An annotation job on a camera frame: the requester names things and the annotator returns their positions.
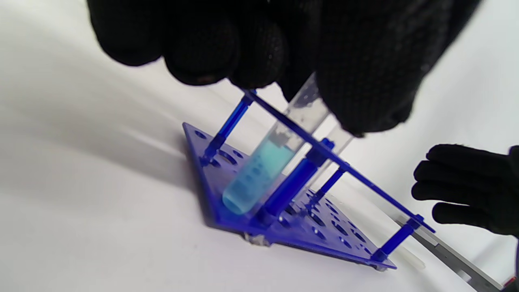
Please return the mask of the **person's left hand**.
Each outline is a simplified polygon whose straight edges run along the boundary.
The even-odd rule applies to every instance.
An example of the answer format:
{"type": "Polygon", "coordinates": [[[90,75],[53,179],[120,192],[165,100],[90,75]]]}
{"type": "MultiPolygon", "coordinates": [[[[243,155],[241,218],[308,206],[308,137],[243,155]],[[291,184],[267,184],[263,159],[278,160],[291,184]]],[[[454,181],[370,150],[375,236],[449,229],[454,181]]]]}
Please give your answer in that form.
{"type": "Polygon", "coordinates": [[[479,0],[88,0],[96,39],[132,67],[163,58],[189,86],[276,83],[291,101],[314,75],[355,137],[410,116],[428,72],[479,0]]]}

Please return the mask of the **person's right hand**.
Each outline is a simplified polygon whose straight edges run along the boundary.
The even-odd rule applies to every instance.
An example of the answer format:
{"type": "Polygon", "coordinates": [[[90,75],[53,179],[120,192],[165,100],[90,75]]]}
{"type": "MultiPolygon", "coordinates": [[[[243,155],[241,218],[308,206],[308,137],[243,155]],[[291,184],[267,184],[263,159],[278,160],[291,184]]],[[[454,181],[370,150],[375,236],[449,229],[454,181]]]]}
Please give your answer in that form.
{"type": "Polygon", "coordinates": [[[518,237],[518,146],[507,155],[458,144],[432,147],[414,171],[411,193],[436,201],[433,219],[518,237]]]}

